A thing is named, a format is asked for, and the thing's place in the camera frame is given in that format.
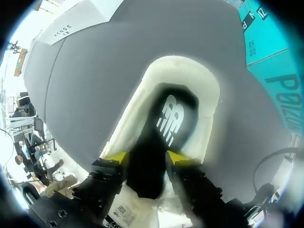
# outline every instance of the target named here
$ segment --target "person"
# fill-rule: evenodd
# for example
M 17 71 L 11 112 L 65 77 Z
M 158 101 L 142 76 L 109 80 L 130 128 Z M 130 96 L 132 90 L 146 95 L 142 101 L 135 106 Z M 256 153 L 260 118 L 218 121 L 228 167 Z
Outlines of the person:
M 30 138 L 30 143 L 31 146 L 41 146 L 42 144 L 42 140 L 35 134 L 32 134 L 31 138 Z M 46 153 L 48 153 L 47 150 L 37 150 L 34 153 L 34 157 L 35 159 L 38 161 L 40 157 L 42 157 L 43 155 L 45 155 Z
M 32 163 L 31 160 L 27 159 L 24 154 L 17 155 L 15 157 L 15 162 L 17 165 L 20 165 L 21 163 L 23 163 L 29 172 L 33 172 L 35 174 L 42 173 L 41 165 L 38 162 Z M 64 165 L 64 162 L 62 159 L 60 159 L 57 164 L 55 164 L 51 168 L 46 169 L 44 172 L 46 172 L 47 175 L 52 176 L 53 173 L 56 172 L 63 165 Z
M 72 185 L 77 184 L 77 179 L 73 175 L 68 175 L 61 181 L 54 181 L 51 183 L 42 193 L 41 196 L 52 197 L 54 195 L 54 191 L 58 191 L 62 195 L 72 199 L 73 191 L 69 189 Z

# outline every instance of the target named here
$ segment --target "barcode sticker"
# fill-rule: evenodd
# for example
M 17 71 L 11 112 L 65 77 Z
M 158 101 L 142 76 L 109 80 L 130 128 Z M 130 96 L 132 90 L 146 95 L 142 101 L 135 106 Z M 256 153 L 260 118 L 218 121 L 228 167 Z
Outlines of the barcode sticker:
M 130 226 L 135 220 L 135 215 L 132 213 L 132 211 L 123 205 L 117 207 L 116 211 L 114 211 L 113 214 L 115 215 L 115 219 L 120 220 L 126 226 Z
M 126 213 L 126 209 L 123 206 L 119 206 L 118 210 L 122 215 L 124 215 Z

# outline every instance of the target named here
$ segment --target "screw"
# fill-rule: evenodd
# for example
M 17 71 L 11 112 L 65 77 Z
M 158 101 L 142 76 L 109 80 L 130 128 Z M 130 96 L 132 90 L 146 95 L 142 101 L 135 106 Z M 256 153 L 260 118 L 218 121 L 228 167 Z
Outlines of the screw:
M 66 218 L 67 217 L 67 212 L 65 211 L 65 210 L 60 210 L 59 212 L 58 212 L 58 216 L 60 217 L 60 218 Z
M 54 228 L 56 226 L 57 226 L 57 222 L 55 220 L 49 222 L 49 226 L 48 226 L 49 228 Z

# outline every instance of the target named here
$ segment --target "black cable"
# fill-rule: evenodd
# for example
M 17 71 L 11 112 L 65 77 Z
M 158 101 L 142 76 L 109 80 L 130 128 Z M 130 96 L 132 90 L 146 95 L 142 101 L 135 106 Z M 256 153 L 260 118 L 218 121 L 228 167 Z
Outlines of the black cable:
M 0 128 L 0 131 L 3 131 L 4 133 L 8 134 L 9 137 L 11 138 L 12 142 L 13 142 L 13 151 L 12 151 L 12 153 L 11 153 L 9 159 L 7 160 L 7 162 L 6 162 L 5 165 L 4 165 L 4 166 L 6 166 L 6 165 L 8 164 L 8 162 L 10 161 L 10 159 L 12 158 L 13 154 L 14 154 L 15 145 L 14 145 L 13 137 L 10 135 L 10 133 L 8 133 L 7 131 L 5 131 L 5 130 L 3 130 L 3 129 L 1 129 L 1 128 Z
M 280 149 L 276 152 L 271 153 L 270 155 L 266 156 L 265 158 L 263 158 L 256 166 L 255 170 L 253 171 L 253 180 L 252 180 L 252 184 L 253 184 L 253 188 L 255 190 L 255 192 L 257 193 L 257 186 L 256 186 L 256 173 L 258 168 L 267 160 L 269 160 L 270 158 L 273 158 L 275 156 L 281 155 L 281 154 L 287 154 L 287 153 L 298 153 L 299 152 L 299 148 L 296 147 L 291 147 L 291 148 L 283 148 Z

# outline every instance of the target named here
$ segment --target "shoe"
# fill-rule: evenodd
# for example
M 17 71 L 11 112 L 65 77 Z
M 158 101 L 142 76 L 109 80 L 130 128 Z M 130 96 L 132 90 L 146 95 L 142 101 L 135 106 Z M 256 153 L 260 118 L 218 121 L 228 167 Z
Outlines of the shoe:
M 60 167 L 64 165 L 64 162 L 63 162 L 62 159 L 59 160 L 58 165 L 59 165 Z
M 139 197 L 174 195 L 165 152 L 203 162 L 219 101 L 219 84 L 202 64 L 180 56 L 155 60 L 126 107 L 102 158 L 130 155 L 127 185 Z

